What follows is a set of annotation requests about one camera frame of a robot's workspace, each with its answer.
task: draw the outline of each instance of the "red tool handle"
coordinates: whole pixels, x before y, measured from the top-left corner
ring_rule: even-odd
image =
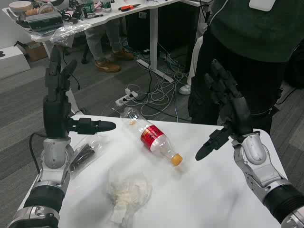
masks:
[[[122,12],[125,12],[125,11],[132,10],[132,9],[134,9],[134,6],[128,5],[128,6],[120,7],[118,10],[121,10]]]

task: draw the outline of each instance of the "plastic bag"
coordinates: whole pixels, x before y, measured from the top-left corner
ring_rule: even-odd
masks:
[[[134,213],[149,201],[152,186],[143,173],[124,177],[121,172],[110,170],[107,193],[114,204],[110,221],[118,227],[126,228],[132,226]]]
[[[88,135],[77,144],[70,164],[72,179],[102,155],[104,144],[106,144],[105,136],[98,134]]]
[[[89,27],[91,27],[91,25],[82,20],[78,20],[76,24],[65,24],[63,27],[58,28],[49,40],[54,45],[61,45],[71,48],[73,42],[70,42],[69,37],[78,32],[85,31]]]
[[[72,47],[74,34],[87,30],[91,25],[78,20],[76,24],[64,22],[64,26],[41,32],[30,32],[31,39],[36,42],[41,42],[41,39],[50,37],[50,41],[54,45]]]

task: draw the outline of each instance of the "orange bottle cap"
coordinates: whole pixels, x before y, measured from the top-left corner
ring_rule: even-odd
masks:
[[[178,166],[182,161],[182,157],[177,153],[176,155],[174,155],[174,157],[171,159],[171,163],[174,166]]]

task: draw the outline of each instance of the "cardboard box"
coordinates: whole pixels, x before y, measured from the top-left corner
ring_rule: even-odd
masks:
[[[0,79],[29,69],[29,64],[18,47],[0,49]]]
[[[30,57],[32,62],[47,57],[47,52],[42,43],[36,43],[35,41],[27,43],[25,51]]]

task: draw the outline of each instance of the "screwdriver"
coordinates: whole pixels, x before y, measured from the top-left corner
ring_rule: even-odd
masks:
[[[128,11],[128,10],[132,10],[135,7],[139,6],[140,4],[135,4],[135,5],[128,5],[128,6],[123,6],[123,7],[119,7],[118,10],[121,10],[122,12]]]

